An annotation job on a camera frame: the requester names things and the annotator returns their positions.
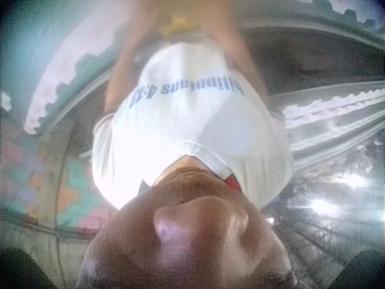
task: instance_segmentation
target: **yellow object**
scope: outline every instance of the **yellow object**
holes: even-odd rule
[[[163,35],[169,35],[172,33],[178,33],[185,30],[190,30],[193,28],[197,28],[198,24],[190,19],[181,17],[173,19],[173,23],[169,26],[162,27],[161,32]]]
[[[182,32],[197,28],[199,25],[196,21],[191,20],[186,14],[186,2],[190,0],[160,0],[164,8],[172,15],[171,25],[160,28],[163,35]]]

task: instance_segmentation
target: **white t-shirt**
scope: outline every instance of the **white t-shirt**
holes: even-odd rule
[[[173,44],[149,60],[118,111],[95,126],[94,181],[120,209],[185,155],[222,179],[233,173],[258,208],[292,176],[283,121],[215,45]]]

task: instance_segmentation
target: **red collar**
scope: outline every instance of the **red collar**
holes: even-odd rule
[[[236,191],[240,191],[242,193],[241,186],[239,185],[238,181],[236,180],[235,176],[231,174],[227,179],[224,180],[224,182],[230,187],[233,188]]]

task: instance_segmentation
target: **man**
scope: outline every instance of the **man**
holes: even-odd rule
[[[292,174],[285,126],[229,2],[187,1],[209,39],[163,46],[136,81],[138,45],[164,19],[159,1],[137,2],[94,129],[94,180],[121,210],[89,246],[79,288],[296,283],[259,211]]]

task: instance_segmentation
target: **hand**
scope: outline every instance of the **hand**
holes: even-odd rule
[[[130,42],[140,42],[152,30],[169,19],[159,0],[135,0],[131,8],[129,23]]]
[[[189,0],[191,16],[210,36],[234,29],[231,0]]]

